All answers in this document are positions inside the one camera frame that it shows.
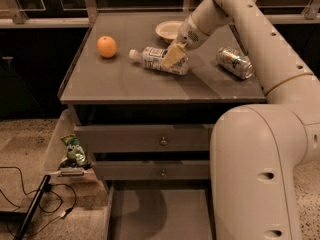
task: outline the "drawer knob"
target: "drawer knob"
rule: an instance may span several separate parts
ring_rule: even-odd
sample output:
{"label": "drawer knob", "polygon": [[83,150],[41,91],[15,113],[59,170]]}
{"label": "drawer knob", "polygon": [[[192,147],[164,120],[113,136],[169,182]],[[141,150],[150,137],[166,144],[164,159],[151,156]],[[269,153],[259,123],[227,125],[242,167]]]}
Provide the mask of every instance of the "drawer knob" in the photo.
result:
{"label": "drawer knob", "polygon": [[160,145],[161,146],[166,146],[167,144],[168,144],[168,141],[166,140],[166,137],[161,137]]}
{"label": "drawer knob", "polygon": [[162,170],[160,175],[161,175],[161,177],[166,177],[167,176],[167,171],[166,170]]}

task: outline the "orange fruit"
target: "orange fruit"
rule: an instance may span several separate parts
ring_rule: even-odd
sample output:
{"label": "orange fruit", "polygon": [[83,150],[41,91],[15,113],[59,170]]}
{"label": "orange fruit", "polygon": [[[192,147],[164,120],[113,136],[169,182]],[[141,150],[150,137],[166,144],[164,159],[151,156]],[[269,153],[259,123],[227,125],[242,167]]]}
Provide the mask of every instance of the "orange fruit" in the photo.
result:
{"label": "orange fruit", "polygon": [[112,58],[117,53],[116,41],[110,36],[102,36],[98,39],[97,49],[104,58]]}

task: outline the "white bowl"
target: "white bowl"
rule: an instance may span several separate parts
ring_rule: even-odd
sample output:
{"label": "white bowl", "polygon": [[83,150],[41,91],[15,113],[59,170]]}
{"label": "white bowl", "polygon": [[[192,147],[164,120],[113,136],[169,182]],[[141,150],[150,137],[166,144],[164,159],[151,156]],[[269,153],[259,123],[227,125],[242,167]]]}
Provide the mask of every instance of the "white bowl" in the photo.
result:
{"label": "white bowl", "polygon": [[177,37],[178,30],[183,21],[165,21],[156,27],[156,33],[168,44]]}

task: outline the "silver can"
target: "silver can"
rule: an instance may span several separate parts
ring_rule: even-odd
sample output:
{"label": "silver can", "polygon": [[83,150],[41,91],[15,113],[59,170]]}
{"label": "silver can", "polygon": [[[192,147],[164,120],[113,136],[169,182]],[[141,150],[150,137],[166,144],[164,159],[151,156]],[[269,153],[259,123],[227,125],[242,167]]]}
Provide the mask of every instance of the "silver can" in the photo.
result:
{"label": "silver can", "polygon": [[230,46],[220,48],[216,59],[223,68],[243,80],[254,74],[249,58]]}

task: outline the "floor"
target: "floor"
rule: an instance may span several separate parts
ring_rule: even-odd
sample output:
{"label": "floor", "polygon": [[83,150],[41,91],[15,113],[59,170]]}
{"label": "floor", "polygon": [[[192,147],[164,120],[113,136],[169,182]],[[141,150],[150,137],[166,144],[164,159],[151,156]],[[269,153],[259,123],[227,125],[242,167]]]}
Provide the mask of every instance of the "floor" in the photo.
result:
{"label": "floor", "polygon": [[[26,192],[37,189],[42,180],[44,154],[56,123],[56,119],[0,122],[0,165],[17,166],[21,169]],[[19,177],[16,169],[0,169],[0,189],[12,203],[26,208],[32,194],[23,194]],[[296,168],[294,180],[303,240],[320,239],[320,159]],[[56,179],[50,181],[52,184],[59,182]],[[63,204],[52,214],[37,209],[26,233],[26,236],[35,235],[28,239],[104,239],[107,194],[103,185],[100,182],[70,185],[77,195],[73,211],[64,219],[55,219],[73,205],[74,195],[69,187],[53,187],[52,190],[63,199]],[[41,206],[46,211],[53,211],[58,205],[56,195],[44,194]],[[1,193],[0,208],[15,209]],[[8,226],[11,233],[14,233],[17,225],[9,223]],[[0,222],[0,239],[13,238],[8,232],[7,224]]]}

